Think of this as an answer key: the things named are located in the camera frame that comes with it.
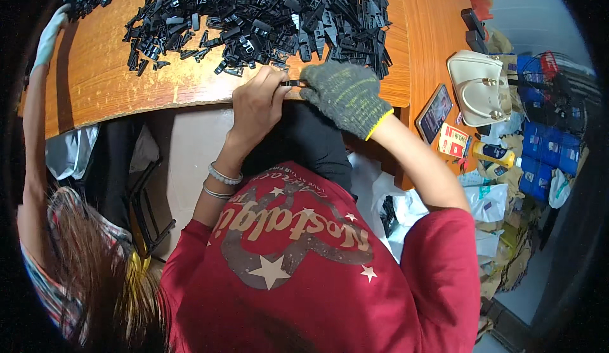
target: white beaded bracelet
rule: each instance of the white beaded bracelet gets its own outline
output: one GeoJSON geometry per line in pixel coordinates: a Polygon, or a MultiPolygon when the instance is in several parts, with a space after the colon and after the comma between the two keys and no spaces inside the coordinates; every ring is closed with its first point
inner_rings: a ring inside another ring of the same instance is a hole
{"type": "Polygon", "coordinates": [[[243,174],[241,172],[239,173],[238,179],[233,179],[228,176],[224,176],[223,174],[221,174],[220,172],[217,171],[217,169],[214,167],[214,163],[215,163],[215,161],[211,162],[211,164],[208,167],[208,170],[209,170],[209,174],[214,176],[214,179],[216,179],[217,181],[223,182],[228,185],[237,185],[241,182],[241,180],[243,180],[243,174]]]}

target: gray knit glove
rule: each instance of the gray knit glove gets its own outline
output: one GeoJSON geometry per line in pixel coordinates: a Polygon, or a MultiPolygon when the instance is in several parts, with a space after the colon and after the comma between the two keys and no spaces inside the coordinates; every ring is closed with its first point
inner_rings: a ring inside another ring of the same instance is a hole
{"type": "Polygon", "coordinates": [[[326,62],[309,65],[300,79],[308,85],[300,96],[345,131],[367,141],[378,124],[393,113],[389,103],[379,98],[380,82],[363,66],[326,62]]]}

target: blue storage bin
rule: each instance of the blue storage bin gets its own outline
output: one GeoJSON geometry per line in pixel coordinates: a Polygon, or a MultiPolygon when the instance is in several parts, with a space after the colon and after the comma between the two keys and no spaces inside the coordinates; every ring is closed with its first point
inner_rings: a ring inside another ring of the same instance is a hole
{"type": "Polygon", "coordinates": [[[539,160],[523,156],[521,168],[524,174],[518,185],[520,190],[540,201],[547,202],[552,181],[552,167],[539,160]]]}
{"type": "Polygon", "coordinates": [[[533,121],[524,123],[522,154],[575,175],[580,140],[571,134],[533,121]]]}
{"type": "Polygon", "coordinates": [[[523,155],[543,161],[551,166],[559,166],[561,140],[559,130],[534,121],[525,121],[523,136],[523,155]]]}
{"type": "Polygon", "coordinates": [[[558,167],[560,162],[562,132],[553,127],[546,127],[541,138],[541,162],[551,167],[558,167]]]}
{"type": "MultiPolygon", "coordinates": [[[[543,72],[541,61],[532,56],[518,56],[518,73],[525,81],[543,83],[543,72]]],[[[519,85],[518,94],[522,102],[533,102],[535,107],[540,108],[544,102],[544,94],[541,90],[519,85]]]]}
{"type": "Polygon", "coordinates": [[[581,141],[571,134],[562,133],[560,143],[560,159],[558,168],[568,174],[577,174],[577,164],[579,163],[579,145],[581,141]]]}

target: silver bangle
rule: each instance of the silver bangle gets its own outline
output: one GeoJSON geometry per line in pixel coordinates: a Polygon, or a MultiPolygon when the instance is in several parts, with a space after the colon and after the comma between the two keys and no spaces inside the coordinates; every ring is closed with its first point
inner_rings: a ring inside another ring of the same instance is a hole
{"type": "Polygon", "coordinates": [[[228,185],[237,185],[241,182],[241,180],[243,180],[243,174],[241,172],[239,173],[238,179],[233,179],[231,177],[224,176],[223,174],[221,174],[220,172],[217,171],[216,167],[214,167],[215,163],[216,163],[215,161],[211,162],[211,164],[208,167],[208,170],[209,170],[209,174],[211,174],[214,177],[214,179],[216,179],[217,181],[223,182],[228,185]]]}
{"type": "Polygon", "coordinates": [[[234,193],[227,195],[227,194],[223,194],[223,193],[216,193],[216,192],[212,192],[209,189],[207,189],[207,187],[205,186],[205,183],[203,183],[203,190],[209,194],[211,197],[216,197],[216,198],[220,198],[220,199],[230,199],[234,193]]]}

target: smartphone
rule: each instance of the smartphone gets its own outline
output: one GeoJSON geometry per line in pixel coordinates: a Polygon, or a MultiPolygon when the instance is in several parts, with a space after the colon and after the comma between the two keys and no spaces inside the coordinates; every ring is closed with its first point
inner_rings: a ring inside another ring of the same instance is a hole
{"type": "Polygon", "coordinates": [[[416,128],[425,143],[433,143],[452,108],[453,101],[443,83],[435,90],[434,96],[415,121],[416,128]]]}

